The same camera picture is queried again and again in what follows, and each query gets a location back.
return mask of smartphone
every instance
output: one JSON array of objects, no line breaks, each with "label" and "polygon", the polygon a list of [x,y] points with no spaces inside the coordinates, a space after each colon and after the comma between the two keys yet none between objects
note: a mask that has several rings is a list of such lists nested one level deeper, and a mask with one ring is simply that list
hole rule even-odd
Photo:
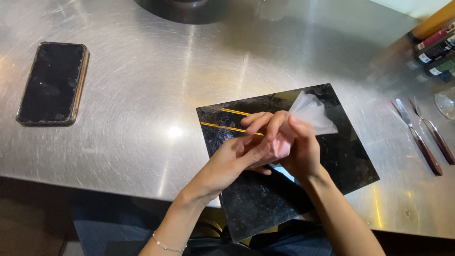
[{"label": "smartphone", "polygon": [[85,45],[40,43],[16,120],[27,126],[73,124],[88,57]]}]

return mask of plastic bag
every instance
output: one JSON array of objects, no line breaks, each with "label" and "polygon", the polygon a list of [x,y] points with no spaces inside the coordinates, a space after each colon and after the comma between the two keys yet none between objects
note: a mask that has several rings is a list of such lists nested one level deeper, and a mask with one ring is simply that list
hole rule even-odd
[{"label": "plastic bag", "polygon": [[[335,124],[325,115],[324,104],[313,94],[306,94],[301,91],[289,109],[289,114],[311,124],[315,135],[338,133]],[[281,125],[276,138],[272,142],[262,141],[262,143],[271,143],[270,152],[263,159],[249,166],[248,169],[263,166],[289,156],[296,137],[296,134],[289,128],[288,118],[286,117],[286,121]]]}]

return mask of black phone screen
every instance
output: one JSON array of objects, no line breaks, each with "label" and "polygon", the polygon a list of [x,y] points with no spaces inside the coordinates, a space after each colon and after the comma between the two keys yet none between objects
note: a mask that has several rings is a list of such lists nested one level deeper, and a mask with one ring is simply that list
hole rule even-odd
[{"label": "black phone screen", "polygon": [[71,117],[78,92],[86,48],[83,45],[42,43],[25,88],[17,121],[66,122]]}]

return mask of stainless steel table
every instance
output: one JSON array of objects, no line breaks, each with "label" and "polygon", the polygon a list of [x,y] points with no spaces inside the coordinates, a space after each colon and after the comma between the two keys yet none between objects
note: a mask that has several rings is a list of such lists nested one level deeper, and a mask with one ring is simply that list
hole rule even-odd
[{"label": "stainless steel table", "polygon": [[[329,82],[381,177],[346,196],[357,212],[372,229],[455,238],[455,168],[413,115],[435,177],[390,104],[415,95],[455,150],[433,103],[446,86],[406,66],[406,43],[387,49],[418,21],[367,0],[266,4],[184,25],[132,0],[0,2],[0,175],[173,200],[208,160],[196,107]],[[15,121],[41,41],[91,52],[71,127]]]}]

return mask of bracelet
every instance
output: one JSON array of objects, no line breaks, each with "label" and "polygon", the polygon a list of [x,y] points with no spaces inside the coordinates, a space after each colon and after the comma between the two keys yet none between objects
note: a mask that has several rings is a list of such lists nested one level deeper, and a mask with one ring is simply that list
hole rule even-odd
[{"label": "bracelet", "polygon": [[155,232],[153,232],[153,235],[152,237],[155,239],[155,241],[157,242],[157,244],[163,248],[163,250],[167,250],[167,251],[173,251],[173,252],[183,252],[185,249],[186,249],[186,245],[185,245],[185,248],[183,248],[183,250],[176,250],[176,249],[171,249],[169,247],[167,247],[166,245],[160,243],[158,240],[157,240],[157,237],[155,236]]}]

